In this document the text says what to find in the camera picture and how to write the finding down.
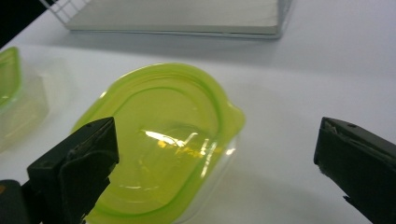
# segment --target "white surface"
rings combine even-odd
[[[211,74],[247,116],[239,152],[189,223],[369,223],[313,163],[323,116],[356,123],[396,143],[396,2],[299,0],[277,41],[73,34],[49,12],[8,45],[46,81],[43,124],[0,154],[0,179],[63,140],[116,78],[151,63]]]

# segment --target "transparent plastic container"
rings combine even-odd
[[[121,77],[74,130],[106,117],[116,121],[120,163],[87,217],[91,224],[189,219],[220,180],[245,123],[210,75],[180,63]]]
[[[21,141],[48,112],[42,78],[21,61],[17,48],[0,52],[0,152]]]

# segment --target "lime green plastic lid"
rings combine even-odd
[[[13,99],[21,87],[18,50],[9,48],[0,53],[0,107]]]
[[[171,223],[245,123],[211,76],[180,63],[121,77],[74,130],[106,117],[116,121],[120,164],[88,215],[93,224]]]

